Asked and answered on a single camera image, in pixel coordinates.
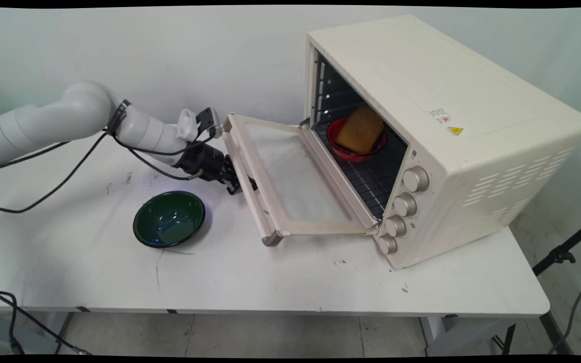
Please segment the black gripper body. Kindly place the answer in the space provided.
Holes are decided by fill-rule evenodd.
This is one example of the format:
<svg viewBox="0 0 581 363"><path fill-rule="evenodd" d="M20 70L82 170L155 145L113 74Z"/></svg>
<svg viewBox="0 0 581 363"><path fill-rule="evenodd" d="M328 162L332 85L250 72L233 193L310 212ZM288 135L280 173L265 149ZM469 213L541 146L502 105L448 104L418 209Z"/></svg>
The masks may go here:
<svg viewBox="0 0 581 363"><path fill-rule="evenodd" d="M201 172L198 178L224 184L224 170L228 159L227 154L207 143L194 143L182 154L173 167L181 168L190 175Z"/></svg>

